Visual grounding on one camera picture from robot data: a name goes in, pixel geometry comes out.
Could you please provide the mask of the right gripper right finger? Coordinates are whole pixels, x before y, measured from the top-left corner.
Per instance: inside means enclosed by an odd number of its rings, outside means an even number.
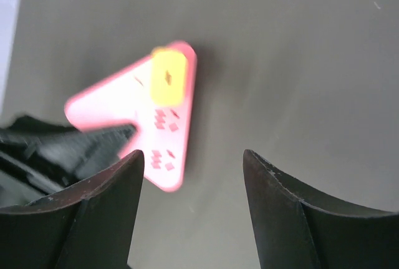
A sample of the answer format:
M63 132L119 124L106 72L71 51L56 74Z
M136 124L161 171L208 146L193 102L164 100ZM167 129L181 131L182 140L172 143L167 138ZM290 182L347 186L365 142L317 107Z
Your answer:
M253 150L243 174L261 268L398 268L398 213L326 194Z

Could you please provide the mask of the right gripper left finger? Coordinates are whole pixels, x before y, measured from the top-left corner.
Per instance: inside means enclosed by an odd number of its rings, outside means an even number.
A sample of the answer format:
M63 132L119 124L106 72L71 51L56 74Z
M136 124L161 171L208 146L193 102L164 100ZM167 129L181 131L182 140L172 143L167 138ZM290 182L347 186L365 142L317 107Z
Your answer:
M136 150L27 205L1 209L1 268L128 268L144 174Z

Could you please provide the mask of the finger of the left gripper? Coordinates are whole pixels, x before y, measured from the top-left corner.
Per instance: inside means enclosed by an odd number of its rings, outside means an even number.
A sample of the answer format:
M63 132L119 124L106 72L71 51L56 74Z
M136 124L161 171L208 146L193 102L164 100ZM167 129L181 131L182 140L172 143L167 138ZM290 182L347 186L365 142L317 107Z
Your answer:
M80 131L24 115L1 128L1 180L51 194L108 168L136 134L133 124Z

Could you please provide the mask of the pink triangular socket board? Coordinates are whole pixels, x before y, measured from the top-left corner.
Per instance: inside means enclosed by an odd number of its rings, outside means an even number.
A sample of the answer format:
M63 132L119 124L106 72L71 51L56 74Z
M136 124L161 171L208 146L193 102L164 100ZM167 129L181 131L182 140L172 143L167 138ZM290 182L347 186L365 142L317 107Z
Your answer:
M174 192L181 187L185 172L197 56L185 41L164 47L181 51L188 60L185 95L180 105L162 107L153 103L149 54L73 95L65 103L64 113L80 130L133 124L137 132L119 156L141 150L145 178L165 192Z

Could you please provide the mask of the yellow small plug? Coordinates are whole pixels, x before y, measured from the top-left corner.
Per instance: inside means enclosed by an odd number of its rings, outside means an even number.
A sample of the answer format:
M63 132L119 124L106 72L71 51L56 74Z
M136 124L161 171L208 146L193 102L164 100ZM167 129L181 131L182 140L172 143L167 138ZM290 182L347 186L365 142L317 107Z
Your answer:
M179 50L157 47L151 54L150 97L155 105L180 105L185 95L188 60Z

